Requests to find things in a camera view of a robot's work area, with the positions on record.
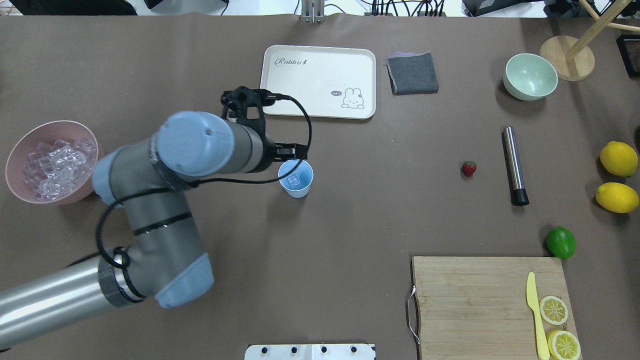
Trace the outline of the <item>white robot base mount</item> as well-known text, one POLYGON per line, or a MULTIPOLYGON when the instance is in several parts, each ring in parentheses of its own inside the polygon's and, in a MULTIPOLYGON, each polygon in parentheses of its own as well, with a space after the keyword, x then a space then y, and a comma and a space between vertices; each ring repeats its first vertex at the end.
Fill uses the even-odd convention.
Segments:
POLYGON ((245 360, 375 360, 374 344, 254 344, 247 347, 245 360))

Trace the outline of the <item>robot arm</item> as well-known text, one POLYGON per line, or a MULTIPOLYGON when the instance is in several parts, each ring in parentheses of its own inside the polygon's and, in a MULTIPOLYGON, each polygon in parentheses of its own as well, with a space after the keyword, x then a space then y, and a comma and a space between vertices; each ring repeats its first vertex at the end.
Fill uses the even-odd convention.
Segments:
POLYGON ((185 192, 306 159, 310 145, 276 143, 265 128, 263 118, 180 111, 148 139, 103 157, 92 177, 107 205, 96 255, 3 291, 1 350, 149 297, 174 308, 203 296, 214 275, 185 192))

